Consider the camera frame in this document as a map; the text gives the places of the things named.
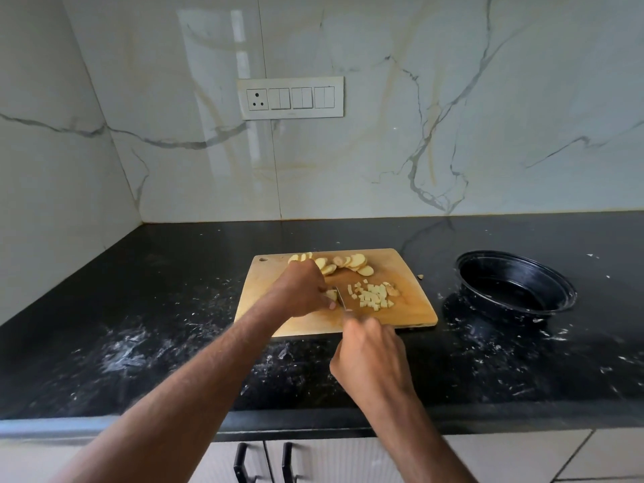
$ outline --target black countertop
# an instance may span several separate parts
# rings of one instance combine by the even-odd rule
[[[642,237],[644,212],[144,225],[0,326],[0,420],[123,413],[230,324],[256,254],[392,247],[439,314],[399,333],[443,432],[644,425]],[[557,269],[575,307],[487,322],[457,294],[473,249]],[[219,438],[369,433],[328,371],[339,338],[271,342]]]

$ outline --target potato slice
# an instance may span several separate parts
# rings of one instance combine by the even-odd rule
[[[333,288],[330,290],[327,290],[324,294],[328,296],[331,300],[337,301],[337,292]]]
[[[396,290],[392,284],[385,284],[384,287],[386,288],[389,296],[400,296],[400,292]]]
[[[362,276],[371,276],[374,273],[374,269],[371,266],[365,266],[362,269],[358,269],[358,274]]]
[[[348,268],[360,268],[366,265],[366,257],[364,254],[352,254],[351,262],[348,264]]]
[[[336,268],[337,268],[337,266],[335,266],[334,264],[329,264],[329,265],[327,265],[327,266],[324,266],[324,267],[321,269],[321,271],[322,271],[322,274],[323,274],[324,276],[328,276],[328,275],[330,275],[330,274],[333,274],[333,272],[335,271],[335,269],[336,269]]]

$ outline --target cabinet handle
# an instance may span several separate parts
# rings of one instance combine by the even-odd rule
[[[282,451],[282,476],[284,483],[298,483],[298,477],[293,477],[293,469],[290,466],[290,456],[293,451],[293,443],[285,442]]]
[[[235,472],[235,476],[239,483],[255,483],[257,477],[248,478],[248,473],[246,473],[246,468],[244,467],[246,449],[248,449],[248,444],[240,442],[237,446],[237,454],[235,455],[235,462],[232,465],[232,470]]]

